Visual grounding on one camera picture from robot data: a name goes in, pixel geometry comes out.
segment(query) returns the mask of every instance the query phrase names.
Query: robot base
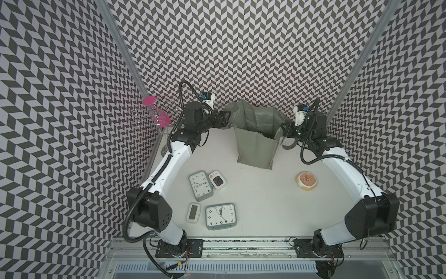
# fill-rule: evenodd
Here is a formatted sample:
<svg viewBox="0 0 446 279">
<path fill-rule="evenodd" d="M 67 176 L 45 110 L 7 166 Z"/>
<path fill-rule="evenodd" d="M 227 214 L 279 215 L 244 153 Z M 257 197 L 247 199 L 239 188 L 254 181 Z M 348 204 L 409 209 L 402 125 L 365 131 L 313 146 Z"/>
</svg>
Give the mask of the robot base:
<svg viewBox="0 0 446 279">
<path fill-rule="evenodd" d="M 298 258 L 325 258 L 329 257 L 331 258 L 331 252 L 333 252 L 333 255 L 335 258 L 342 257 L 342 249 L 338 246 L 329 246 L 329 249 L 324 250 L 324 253 L 321 255 L 316 255 L 313 252 L 312 247 L 312 239 L 294 239 L 294 251 L 296 251 L 296 255 Z"/>
<path fill-rule="evenodd" d="M 201 258 L 203 252 L 203 240 L 202 239 L 186 239 L 186 233 L 184 232 L 178 245 L 171 245 L 164 241 L 158 241 L 157 252 L 155 257 L 157 258 L 185 258 L 189 253 L 189 258 Z"/>
</svg>

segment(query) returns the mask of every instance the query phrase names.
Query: gray alarm clock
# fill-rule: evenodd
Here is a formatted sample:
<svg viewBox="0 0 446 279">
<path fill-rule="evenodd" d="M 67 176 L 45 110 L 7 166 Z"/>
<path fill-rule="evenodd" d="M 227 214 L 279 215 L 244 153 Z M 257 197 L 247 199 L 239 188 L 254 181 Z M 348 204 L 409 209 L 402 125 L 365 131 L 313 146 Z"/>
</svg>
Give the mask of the gray alarm clock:
<svg viewBox="0 0 446 279">
<path fill-rule="evenodd" d="M 206 228 L 207 229 L 227 229 L 237 224 L 235 205 L 216 204 L 206 207 Z"/>
<path fill-rule="evenodd" d="M 204 171 L 189 176 L 189 182 L 196 201 L 205 200 L 214 194 L 209 177 Z"/>
</svg>

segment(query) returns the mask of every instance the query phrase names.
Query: chevron pattern wallpaper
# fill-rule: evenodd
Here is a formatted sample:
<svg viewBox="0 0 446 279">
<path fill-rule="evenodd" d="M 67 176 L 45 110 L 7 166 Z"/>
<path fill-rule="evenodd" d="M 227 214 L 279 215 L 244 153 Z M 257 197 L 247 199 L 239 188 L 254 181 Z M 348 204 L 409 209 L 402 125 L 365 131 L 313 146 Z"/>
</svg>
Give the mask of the chevron pattern wallpaper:
<svg viewBox="0 0 446 279">
<path fill-rule="evenodd" d="M 387 1 L 108 0 L 152 95 L 176 99 L 186 79 L 218 109 L 244 98 L 288 116 L 318 95 L 329 109 Z"/>
<path fill-rule="evenodd" d="M 330 124 L 400 198 L 388 234 L 408 278 L 446 278 L 446 2 L 402 1 Z"/>
<path fill-rule="evenodd" d="M 140 103 L 92 0 L 0 1 L 0 278 L 97 273 L 155 138 Z"/>
</svg>

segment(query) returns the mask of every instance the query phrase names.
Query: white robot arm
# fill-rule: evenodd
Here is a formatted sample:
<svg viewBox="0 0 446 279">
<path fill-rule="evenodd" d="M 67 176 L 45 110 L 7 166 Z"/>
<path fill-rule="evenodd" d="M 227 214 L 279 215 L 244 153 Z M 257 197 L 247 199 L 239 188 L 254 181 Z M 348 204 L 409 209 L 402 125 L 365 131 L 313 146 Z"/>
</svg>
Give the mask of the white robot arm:
<svg viewBox="0 0 446 279">
<path fill-rule="evenodd" d="M 165 201 L 165 197 L 181 166 L 200 143 L 201 135 L 211 127 L 221 128 L 227 124 L 228 117 L 225 112 L 216 113 L 213 117 L 209 116 L 205 119 L 202 115 L 201 103 L 186 104 L 184 126 L 169 137 L 169 152 L 139 189 L 132 188 L 127 193 L 130 218 L 141 226 L 155 231 L 162 242 L 170 246 L 173 256 L 184 253 L 186 232 L 171 220 L 172 209 Z M 331 253 L 335 245 L 390 232 L 394 228 L 399 205 L 394 195 L 385 194 L 363 175 L 361 169 L 350 160 L 335 138 L 326 136 L 324 117 L 325 115 L 313 121 L 308 116 L 308 121 L 304 121 L 299 126 L 291 122 L 289 128 L 285 129 L 287 132 L 284 133 L 285 136 L 296 139 L 299 139 L 297 135 L 302 135 L 303 137 L 299 140 L 303 142 L 303 148 L 305 144 L 308 144 L 317 159 L 306 162 L 302 148 L 301 160 L 306 164 L 323 160 L 323 163 L 336 174 L 347 189 L 355 204 L 343 221 L 314 232 L 312 249 L 319 256 Z M 319 129 L 318 125 L 323 125 L 323 129 Z M 309 134 L 313 135 L 311 141 L 307 140 Z M 129 242 L 141 239 L 140 237 L 130 238 L 126 234 L 123 231 L 124 238 Z"/>
</svg>

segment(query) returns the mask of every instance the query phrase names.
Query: fabric bag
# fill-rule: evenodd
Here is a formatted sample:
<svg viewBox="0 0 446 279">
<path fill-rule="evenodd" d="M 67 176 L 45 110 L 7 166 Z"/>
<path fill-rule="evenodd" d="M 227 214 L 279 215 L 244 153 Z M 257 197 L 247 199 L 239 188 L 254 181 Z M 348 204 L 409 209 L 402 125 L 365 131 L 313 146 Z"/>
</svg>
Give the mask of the fabric bag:
<svg viewBox="0 0 446 279">
<path fill-rule="evenodd" d="M 237 162 L 271 170 L 283 135 L 281 124 L 289 119 L 276 108 L 256 108 L 245 100 L 230 103 L 224 110 L 231 112 L 228 126 L 235 130 Z"/>
</svg>

